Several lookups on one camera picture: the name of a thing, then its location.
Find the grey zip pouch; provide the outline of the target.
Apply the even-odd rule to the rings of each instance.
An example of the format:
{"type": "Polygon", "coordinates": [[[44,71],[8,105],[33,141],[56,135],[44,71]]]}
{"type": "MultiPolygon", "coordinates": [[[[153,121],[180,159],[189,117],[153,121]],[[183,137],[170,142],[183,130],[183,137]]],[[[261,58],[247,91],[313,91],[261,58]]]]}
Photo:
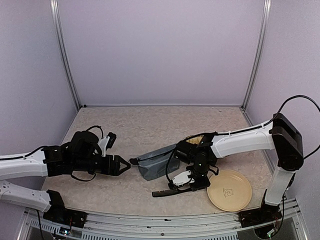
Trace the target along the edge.
{"type": "Polygon", "coordinates": [[[131,165],[137,166],[142,177],[152,181],[166,174],[166,166],[176,144],[168,145],[143,155],[131,158],[131,165]]]}

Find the black plastic comb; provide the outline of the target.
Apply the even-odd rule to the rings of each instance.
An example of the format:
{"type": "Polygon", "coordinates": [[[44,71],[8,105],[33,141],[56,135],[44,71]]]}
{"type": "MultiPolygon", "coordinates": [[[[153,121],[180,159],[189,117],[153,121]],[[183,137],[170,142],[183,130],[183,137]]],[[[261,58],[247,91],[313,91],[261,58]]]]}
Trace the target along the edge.
{"type": "Polygon", "coordinates": [[[187,189],[168,189],[168,190],[160,190],[160,191],[153,191],[152,192],[152,197],[153,198],[162,198],[162,197],[169,197],[169,196],[174,196],[182,193],[187,193],[191,192],[191,188],[187,189]]]}

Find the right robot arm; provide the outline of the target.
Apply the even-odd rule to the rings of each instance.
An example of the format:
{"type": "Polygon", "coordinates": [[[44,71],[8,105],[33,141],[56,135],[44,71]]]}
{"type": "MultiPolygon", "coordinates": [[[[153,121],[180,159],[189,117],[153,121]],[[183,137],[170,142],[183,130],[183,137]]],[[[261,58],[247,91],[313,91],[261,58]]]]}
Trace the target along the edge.
{"type": "Polygon", "coordinates": [[[188,164],[186,170],[173,177],[169,187],[178,190],[188,184],[188,191],[206,188],[211,202],[226,212],[236,212],[246,207],[252,196],[248,183],[237,174],[213,170],[217,160],[230,155],[262,150],[275,150],[278,157],[271,183],[266,190],[256,218],[266,222],[271,218],[304,164],[302,136],[281,113],[268,122],[238,131],[204,133],[180,141],[173,157],[188,164]]]}

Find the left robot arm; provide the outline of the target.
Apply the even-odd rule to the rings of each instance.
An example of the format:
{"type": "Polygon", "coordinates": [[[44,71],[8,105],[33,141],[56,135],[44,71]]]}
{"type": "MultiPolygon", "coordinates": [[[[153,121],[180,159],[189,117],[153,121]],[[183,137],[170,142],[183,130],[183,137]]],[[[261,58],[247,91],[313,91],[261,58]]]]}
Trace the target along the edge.
{"type": "Polygon", "coordinates": [[[117,136],[110,132],[99,138],[85,130],[77,131],[71,141],[63,145],[41,146],[22,156],[7,155],[0,158],[0,200],[50,214],[63,223],[70,218],[59,192],[34,190],[15,185],[11,179],[22,177],[73,176],[74,172],[86,172],[119,176],[131,165],[119,155],[107,154],[117,136]]]}

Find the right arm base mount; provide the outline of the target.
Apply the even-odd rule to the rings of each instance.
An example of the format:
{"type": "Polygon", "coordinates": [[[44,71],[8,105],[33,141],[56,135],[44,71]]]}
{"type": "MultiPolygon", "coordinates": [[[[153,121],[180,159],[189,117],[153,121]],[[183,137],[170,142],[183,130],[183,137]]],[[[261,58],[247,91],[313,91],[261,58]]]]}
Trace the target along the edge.
{"type": "Polygon", "coordinates": [[[260,225],[275,221],[282,218],[280,205],[269,205],[263,200],[260,207],[243,210],[238,213],[239,221],[242,228],[260,225]]]}

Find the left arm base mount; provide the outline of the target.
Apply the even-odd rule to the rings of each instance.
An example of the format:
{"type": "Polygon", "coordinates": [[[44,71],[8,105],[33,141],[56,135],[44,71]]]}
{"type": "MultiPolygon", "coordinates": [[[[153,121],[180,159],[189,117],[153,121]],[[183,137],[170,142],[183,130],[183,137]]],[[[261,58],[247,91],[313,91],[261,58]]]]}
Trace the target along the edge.
{"type": "Polygon", "coordinates": [[[88,216],[86,212],[66,208],[57,191],[47,190],[46,193],[50,197],[50,208],[43,213],[44,219],[70,227],[84,228],[88,216]]]}

